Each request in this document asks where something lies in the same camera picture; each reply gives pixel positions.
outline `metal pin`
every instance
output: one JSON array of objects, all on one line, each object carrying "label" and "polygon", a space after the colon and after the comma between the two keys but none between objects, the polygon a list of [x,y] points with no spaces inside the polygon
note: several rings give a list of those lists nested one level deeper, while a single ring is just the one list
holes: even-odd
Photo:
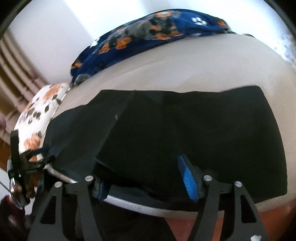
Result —
[{"label": "metal pin", "polygon": [[212,180],[212,177],[210,175],[205,175],[204,179],[209,182]]},{"label": "metal pin", "polygon": [[54,186],[55,186],[56,188],[59,188],[59,187],[62,186],[62,182],[56,182],[56,183],[54,184]]},{"label": "metal pin", "polygon": [[90,182],[90,181],[92,181],[93,179],[94,179],[93,176],[87,176],[87,177],[85,178],[85,180],[86,180],[87,182]]},{"label": "metal pin", "polygon": [[240,188],[240,187],[242,186],[242,183],[239,182],[239,181],[236,181],[236,182],[234,183],[234,185]]}]

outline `beige bed sheet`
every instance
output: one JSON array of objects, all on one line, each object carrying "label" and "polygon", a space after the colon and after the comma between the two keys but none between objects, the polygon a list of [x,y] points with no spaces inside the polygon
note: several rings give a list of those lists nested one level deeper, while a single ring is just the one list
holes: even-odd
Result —
[{"label": "beige bed sheet", "polygon": [[[54,117],[87,104],[103,89],[220,92],[257,85],[277,120],[287,161],[288,193],[256,205],[259,211],[266,211],[296,198],[295,83],[296,71],[291,64],[257,39],[236,34],[188,38],[156,47],[97,73],[67,94]],[[118,206],[156,216],[196,216],[131,203]]]}]

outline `blue gripper pad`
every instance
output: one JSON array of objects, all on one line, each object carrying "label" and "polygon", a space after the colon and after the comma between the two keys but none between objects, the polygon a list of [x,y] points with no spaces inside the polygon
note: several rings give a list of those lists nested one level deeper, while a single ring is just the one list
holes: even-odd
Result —
[{"label": "blue gripper pad", "polygon": [[178,168],[188,196],[194,202],[205,196],[202,185],[202,172],[197,172],[185,155],[178,156]]}]

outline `wooden floor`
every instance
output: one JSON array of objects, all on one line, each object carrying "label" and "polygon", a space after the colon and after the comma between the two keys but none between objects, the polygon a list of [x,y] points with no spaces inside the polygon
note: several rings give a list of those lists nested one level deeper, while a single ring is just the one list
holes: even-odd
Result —
[{"label": "wooden floor", "polygon": [[[283,235],[295,215],[296,199],[284,206],[260,213],[270,241],[277,241]],[[177,241],[187,241],[195,220],[166,218],[166,221],[172,229]],[[223,219],[217,220],[212,241],[219,241],[222,224]]]}]

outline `blue textured pad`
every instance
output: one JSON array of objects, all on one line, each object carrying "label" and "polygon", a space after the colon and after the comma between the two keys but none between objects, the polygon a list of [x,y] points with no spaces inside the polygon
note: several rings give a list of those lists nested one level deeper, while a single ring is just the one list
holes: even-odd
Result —
[{"label": "blue textured pad", "polygon": [[178,168],[183,178],[188,196],[192,201],[197,202],[199,200],[197,183],[194,180],[191,171],[189,170],[184,158],[181,155],[178,156]]}]

